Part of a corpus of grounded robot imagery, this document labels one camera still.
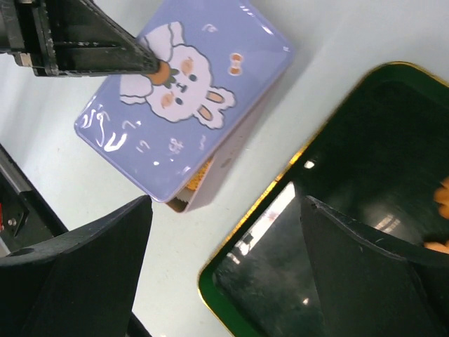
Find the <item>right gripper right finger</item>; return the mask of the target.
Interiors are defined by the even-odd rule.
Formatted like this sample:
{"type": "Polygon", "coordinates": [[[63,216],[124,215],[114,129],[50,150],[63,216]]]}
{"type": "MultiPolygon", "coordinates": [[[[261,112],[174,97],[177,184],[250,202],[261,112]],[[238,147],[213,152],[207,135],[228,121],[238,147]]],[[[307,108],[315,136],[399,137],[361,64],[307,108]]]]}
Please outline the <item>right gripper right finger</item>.
{"type": "Polygon", "coordinates": [[[301,224],[329,336],[447,336],[448,255],[307,196],[301,224]]]}

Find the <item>round orange cookie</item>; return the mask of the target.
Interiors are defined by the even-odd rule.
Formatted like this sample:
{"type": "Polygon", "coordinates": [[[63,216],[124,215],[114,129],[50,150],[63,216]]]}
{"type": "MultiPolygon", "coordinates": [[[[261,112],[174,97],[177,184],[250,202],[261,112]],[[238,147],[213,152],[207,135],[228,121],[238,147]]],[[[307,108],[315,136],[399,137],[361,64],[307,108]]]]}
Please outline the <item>round orange cookie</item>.
{"type": "Polygon", "coordinates": [[[201,184],[204,176],[207,174],[208,168],[211,164],[212,160],[207,161],[190,179],[190,181],[186,184],[186,188],[191,191],[197,191],[199,185],[201,184]]]}

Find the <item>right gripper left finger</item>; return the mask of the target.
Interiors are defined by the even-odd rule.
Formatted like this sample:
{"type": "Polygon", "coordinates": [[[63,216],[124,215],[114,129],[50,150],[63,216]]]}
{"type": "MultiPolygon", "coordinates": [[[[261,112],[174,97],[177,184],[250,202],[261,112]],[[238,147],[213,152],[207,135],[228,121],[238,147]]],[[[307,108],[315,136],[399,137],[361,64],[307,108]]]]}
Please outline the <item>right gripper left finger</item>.
{"type": "Polygon", "coordinates": [[[138,197],[1,258],[1,335],[126,336],[152,216],[138,197]]]}

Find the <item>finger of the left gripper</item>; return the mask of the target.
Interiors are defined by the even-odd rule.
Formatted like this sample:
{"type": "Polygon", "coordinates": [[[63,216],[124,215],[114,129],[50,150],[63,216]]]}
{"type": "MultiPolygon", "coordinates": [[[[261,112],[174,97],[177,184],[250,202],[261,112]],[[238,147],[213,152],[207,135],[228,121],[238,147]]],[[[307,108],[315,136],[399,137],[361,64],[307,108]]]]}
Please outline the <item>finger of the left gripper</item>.
{"type": "Polygon", "coordinates": [[[96,74],[154,74],[160,61],[93,1],[77,1],[76,68],[96,74]]]}

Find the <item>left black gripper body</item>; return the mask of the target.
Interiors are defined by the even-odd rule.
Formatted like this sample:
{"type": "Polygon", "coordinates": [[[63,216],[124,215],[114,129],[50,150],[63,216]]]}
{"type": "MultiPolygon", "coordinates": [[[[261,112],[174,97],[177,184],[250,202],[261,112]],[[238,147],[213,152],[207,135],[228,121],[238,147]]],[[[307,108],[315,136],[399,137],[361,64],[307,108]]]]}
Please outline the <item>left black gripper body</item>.
{"type": "Polygon", "coordinates": [[[1,52],[38,77],[102,76],[93,62],[105,42],[93,1],[2,1],[1,52]]]}

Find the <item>silver tin lid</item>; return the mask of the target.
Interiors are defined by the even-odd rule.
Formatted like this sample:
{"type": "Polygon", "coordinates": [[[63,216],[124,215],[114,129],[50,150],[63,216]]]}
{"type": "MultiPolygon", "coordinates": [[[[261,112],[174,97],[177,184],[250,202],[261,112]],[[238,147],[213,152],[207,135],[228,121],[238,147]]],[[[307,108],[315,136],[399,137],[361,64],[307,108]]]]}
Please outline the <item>silver tin lid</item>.
{"type": "Polygon", "coordinates": [[[285,72],[294,48],[249,1],[164,1],[138,41],[159,71],[107,77],[74,129],[166,202],[285,72]]]}

